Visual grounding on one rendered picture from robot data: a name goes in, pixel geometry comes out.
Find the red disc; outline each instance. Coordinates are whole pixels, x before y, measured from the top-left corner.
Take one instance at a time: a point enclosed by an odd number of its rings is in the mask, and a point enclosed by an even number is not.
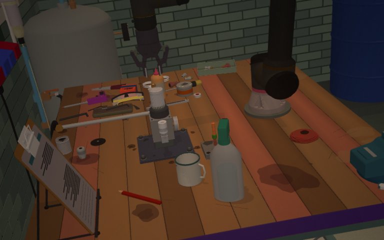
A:
[[[307,144],[316,141],[319,135],[311,129],[298,129],[291,132],[290,139],[296,143]]]

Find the white cup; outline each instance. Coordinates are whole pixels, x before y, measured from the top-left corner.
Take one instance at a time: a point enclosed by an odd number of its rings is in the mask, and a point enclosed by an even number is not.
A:
[[[176,163],[177,180],[181,186],[196,186],[206,177],[206,168],[200,164],[200,156],[195,152],[179,154],[174,162]]]

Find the brick wall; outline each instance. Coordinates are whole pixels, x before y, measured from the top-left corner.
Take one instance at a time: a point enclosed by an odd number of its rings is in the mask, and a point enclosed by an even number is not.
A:
[[[40,10],[56,6],[56,0],[38,1]],[[131,40],[115,35],[124,78],[142,76],[130,50],[136,48],[129,0],[77,0],[77,4],[101,8],[120,32],[128,23]],[[270,0],[190,0],[188,4],[156,9],[162,45],[169,46],[163,71],[195,68],[199,62],[244,60],[268,49]],[[315,81],[330,79],[332,0],[297,0],[293,58],[297,67]],[[148,59],[148,74],[157,67]]]
[[[36,0],[19,1],[25,24],[39,11]],[[8,25],[0,22],[0,41],[12,42]],[[32,85],[21,56],[4,84],[4,98],[11,112],[15,129],[20,135],[27,119],[41,128],[39,109],[32,98]],[[0,99],[0,240],[23,240],[27,234],[35,196],[26,169],[14,157],[17,142],[3,101]],[[36,179],[31,175],[36,188]]]

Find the mug handle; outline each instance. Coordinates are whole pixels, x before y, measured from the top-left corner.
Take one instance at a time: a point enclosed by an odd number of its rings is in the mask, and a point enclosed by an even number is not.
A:
[[[202,169],[204,170],[204,175],[201,176],[200,178],[201,178],[201,179],[205,179],[205,178],[206,178],[206,173],[207,173],[207,172],[206,172],[206,168],[204,167],[203,164],[200,164],[200,163],[199,163],[198,165],[199,165],[200,167],[202,167]]]

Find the black disc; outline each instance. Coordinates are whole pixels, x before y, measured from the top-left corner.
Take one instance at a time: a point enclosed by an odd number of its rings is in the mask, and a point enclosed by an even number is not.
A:
[[[90,142],[92,146],[100,146],[106,143],[104,138],[96,138]]]

